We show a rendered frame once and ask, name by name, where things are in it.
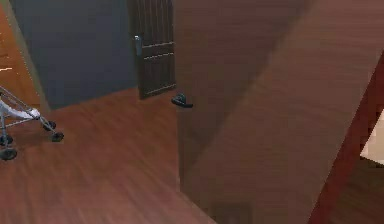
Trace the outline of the grey wheeled stroller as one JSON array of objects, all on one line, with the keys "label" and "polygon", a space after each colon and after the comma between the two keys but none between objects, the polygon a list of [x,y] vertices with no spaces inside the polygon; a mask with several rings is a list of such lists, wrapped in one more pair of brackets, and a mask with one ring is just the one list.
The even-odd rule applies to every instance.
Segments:
[{"label": "grey wheeled stroller", "polygon": [[56,123],[47,120],[37,108],[30,107],[9,90],[0,86],[0,159],[13,160],[18,151],[12,147],[13,138],[7,133],[9,127],[29,121],[39,121],[45,131],[51,133],[52,142],[61,142],[64,133],[56,131]]}]

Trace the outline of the brown wooden room door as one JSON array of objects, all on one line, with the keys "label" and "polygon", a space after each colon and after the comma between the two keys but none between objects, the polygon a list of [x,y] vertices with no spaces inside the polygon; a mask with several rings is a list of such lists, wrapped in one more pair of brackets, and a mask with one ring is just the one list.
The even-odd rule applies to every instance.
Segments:
[{"label": "brown wooden room door", "polygon": [[181,191],[216,224],[328,224],[384,110],[384,0],[173,0]]}]

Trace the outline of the dark brown panelled door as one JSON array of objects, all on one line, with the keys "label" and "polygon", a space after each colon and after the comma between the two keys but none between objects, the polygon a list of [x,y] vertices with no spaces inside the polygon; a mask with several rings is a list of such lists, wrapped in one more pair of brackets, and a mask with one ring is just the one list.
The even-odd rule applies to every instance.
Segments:
[{"label": "dark brown panelled door", "polygon": [[[176,87],[173,1],[127,0],[134,46],[139,97],[146,99]],[[134,36],[142,39],[136,55]]]}]

